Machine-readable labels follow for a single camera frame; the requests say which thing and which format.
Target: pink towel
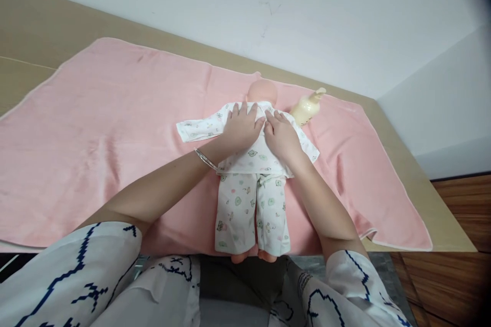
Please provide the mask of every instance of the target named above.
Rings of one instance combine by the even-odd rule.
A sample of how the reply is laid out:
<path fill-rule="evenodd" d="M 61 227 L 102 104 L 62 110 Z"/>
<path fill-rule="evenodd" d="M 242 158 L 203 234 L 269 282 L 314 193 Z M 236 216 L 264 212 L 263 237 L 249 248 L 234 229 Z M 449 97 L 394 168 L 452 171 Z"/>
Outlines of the pink towel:
<path fill-rule="evenodd" d="M 196 146 L 181 142 L 175 123 L 242 100 L 258 78 L 117 39 L 97 40 L 0 120 L 0 239 L 46 247 L 67 235 L 117 191 Z M 275 83 L 281 110 L 311 92 Z M 325 96 L 303 130 L 321 152 L 317 170 L 360 237 L 432 248 L 361 106 Z M 216 254 L 218 181 L 210 172 L 158 220 L 142 252 Z M 294 179 L 286 197 L 291 253 L 320 253 Z"/>

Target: baby clothes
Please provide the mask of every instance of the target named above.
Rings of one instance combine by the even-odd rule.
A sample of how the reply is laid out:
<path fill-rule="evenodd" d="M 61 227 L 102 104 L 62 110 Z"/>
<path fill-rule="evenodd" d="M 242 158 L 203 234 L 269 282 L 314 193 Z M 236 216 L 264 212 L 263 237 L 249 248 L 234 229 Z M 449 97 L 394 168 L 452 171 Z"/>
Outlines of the baby clothes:
<path fill-rule="evenodd" d="M 286 225 L 284 175 L 221 174 L 218 188 L 215 249 L 241 254 L 256 243 L 256 201 L 259 249 L 280 256 L 290 251 Z"/>
<path fill-rule="evenodd" d="M 248 111 L 251 109 L 253 103 L 248 102 Z M 256 120 L 265 117 L 266 111 L 274 113 L 275 109 L 270 102 L 258 102 L 257 103 Z M 177 131 L 181 136 L 183 142 L 196 142 L 204 139 L 213 138 L 223 133 L 225 123 L 229 111 L 234 108 L 234 103 L 229 103 L 222 107 L 219 112 L 211 115 L 210 117 L 202 120 L 186 120 L 181 123 L 177 123 Z M 305 133 L 295 123 L 295 119 L 289 113 L 283 112 L 285 117 L 293 125 L 302 150 L 307 154 L 312 162 L 315 162 L 319 157 L 319 151 L 307 138 Z M 225 161 L 218 164 L 218 174 L 221 173 L 236 173 L 236 174 L 274 174 L 284 175 L 288 178 L 293 177 L 293 174 L 289 168 L 283 165 L 272 154 L 270 149 L 266 145 L 264 139 L 264 127 L 261 129 L 261 133 L 254 142 L 254 144 L 246 151 L 239 154 L 230 156 Z"/>
<path fill-rule="evenodd" d="M 248 111 L 253 103 L 248 103 Z M 184 142 L 195 142 L 220 135 L 224 131 L 229 111 L 234 103 L 203 120 L 187 120 L 177 124 Z M 256 120 L 274 113 L 270 102 L 258 102 Z M 283 113 L 294 127 L 302 150 L 314 162 L 319 151 L 307 138 L 294 118 Z M 280 256 L 290 250 L 286 224 L 285 183 L 293 177 L 270 151 L 264 138 L 264 128 L 254 144 L 244 152 L 236 153 L 218 164 L 221 176 L 218 187 L 218 208 L 215 228 L 215 250 L 241 254 L 256 243 L 254 212 L 257 207 L 257 242 L 261 250 Z"/>

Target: white printed pants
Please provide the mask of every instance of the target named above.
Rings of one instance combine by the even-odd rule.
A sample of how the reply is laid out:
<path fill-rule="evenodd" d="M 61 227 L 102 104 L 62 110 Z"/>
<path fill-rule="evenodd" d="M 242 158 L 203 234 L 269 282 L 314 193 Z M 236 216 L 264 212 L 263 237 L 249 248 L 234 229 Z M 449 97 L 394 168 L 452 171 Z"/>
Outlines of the white printed pants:
<path fill-rule="evenodd" d="M 215 250 L 241 254 L 256 243 L 280 256 L 290 250 L 285 212 L 285 176 L 221 174 L 215 227 Z"/>

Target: white patterned sleeve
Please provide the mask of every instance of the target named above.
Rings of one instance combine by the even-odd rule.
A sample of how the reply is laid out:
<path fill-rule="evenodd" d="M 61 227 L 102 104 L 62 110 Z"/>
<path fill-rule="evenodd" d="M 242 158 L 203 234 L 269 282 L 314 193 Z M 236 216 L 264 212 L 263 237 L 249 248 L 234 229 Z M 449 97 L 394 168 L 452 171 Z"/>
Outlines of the white patterned sleeve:
<path fill-rule="evenodd" d="M 373 264 L 363 255 L 340 250 L 326 263 L 326 283 L 380 326 L 410 327 L 390 299 Z"/>
<path fill-rule="evenodd" d="M 230 106 L 227 104 L 218 112 L 201 120 L 184 120 L 177 123 L 176 128 L 183 142 L 203 141 L 216 137 L 224 132 Z"/>
<path fill-rule="evenodd" d="M 310 161 L 314 163 L 317 160 L 317 158 L 319 158 L 320 155 L 319 150 L 317 149 L 316 146 L 314 146 L 314 144 L 310 141 L 307 135 L 305 135 L 302 128 L 300 128 L 298 124 L 295 123 L 294 117 L 286 112 L 284 112 L 283 114 L 295 129 L 298 139 L 300 140 L 300 146 L 302 147 L 302 151 L 304 151 L 307 154 L 308 158 L 310 158 Z"/>
<path fill-rule="evenodd" d="M 89 326 L 133 279 L 142 236 L 133 225 L 78 229 L 0 287 L 2 326 Z"/>

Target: bracelet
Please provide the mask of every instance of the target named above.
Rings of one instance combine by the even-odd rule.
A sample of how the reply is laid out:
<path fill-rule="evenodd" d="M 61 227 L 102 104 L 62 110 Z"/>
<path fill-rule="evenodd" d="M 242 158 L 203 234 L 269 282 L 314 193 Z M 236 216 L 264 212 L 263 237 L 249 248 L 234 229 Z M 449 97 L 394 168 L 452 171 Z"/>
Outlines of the bracelet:
<path fill-rule="evenodd" d="M 206 163 L 209 167 L 211 167 L 213 170 L 218 171 L 218 167 L 213 164 L 212 161 L 208 160 L 208 158 L 201 153 L 201 151 L 198 148 L 195 148 L 194 151 L 198 155 L 201 160 Z"/>

